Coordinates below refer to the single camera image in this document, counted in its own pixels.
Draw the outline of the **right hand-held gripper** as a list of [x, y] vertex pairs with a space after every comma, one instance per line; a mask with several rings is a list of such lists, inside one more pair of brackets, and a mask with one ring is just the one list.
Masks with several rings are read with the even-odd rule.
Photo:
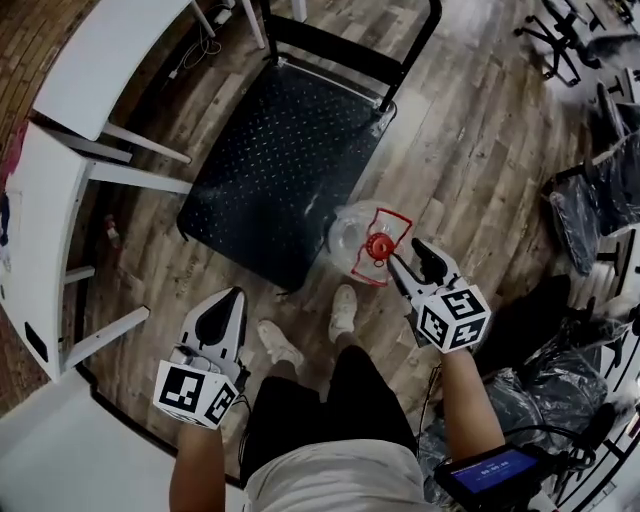
[[419, 238], [413, 238], [411, 246], [424, 283], [395, 253], [388, 258], [388, 270], [411, 304], [407, 320], [416, 343], [431, 344], [443, 354], [479, 343], [490, 319], [479, 287], [468, 284], [457, 263], [438, 247]]

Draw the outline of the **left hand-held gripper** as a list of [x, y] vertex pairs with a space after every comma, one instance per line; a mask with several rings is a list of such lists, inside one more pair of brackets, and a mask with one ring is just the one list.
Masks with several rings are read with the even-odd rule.
[[180, 421], [216, 430], [244, 392], [240, 360], [247, 299], [241, 288], [216, 292], [192, 309], [181, 344], [159, 363], [153, 404]]

